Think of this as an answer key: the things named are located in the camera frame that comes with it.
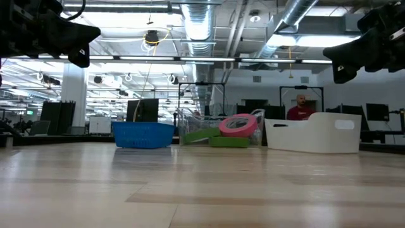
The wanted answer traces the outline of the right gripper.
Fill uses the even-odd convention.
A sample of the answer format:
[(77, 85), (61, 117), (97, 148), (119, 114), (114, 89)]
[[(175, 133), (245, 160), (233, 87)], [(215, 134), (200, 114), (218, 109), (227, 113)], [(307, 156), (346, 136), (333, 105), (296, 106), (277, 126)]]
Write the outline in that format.
[(404, 1), (372, 9), (358, 21), (358, 29), (360, 38), (323, 50), (336, 84), (354, 79), (361, 68), (369, 73), (404, 69)]

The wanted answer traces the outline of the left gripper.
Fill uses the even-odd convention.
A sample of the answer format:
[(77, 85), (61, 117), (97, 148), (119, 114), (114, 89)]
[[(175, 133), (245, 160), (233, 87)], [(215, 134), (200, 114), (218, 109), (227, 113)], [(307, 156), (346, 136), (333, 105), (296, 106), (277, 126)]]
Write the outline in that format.
[(1, 0), (1, 58), (65, 55), (70, 63), (89, 67), (89, 43), (101, 35), (101, 30), (73, 22), (85, 7), (83, 0), (76, 14), (63, 18), (59, 1)]

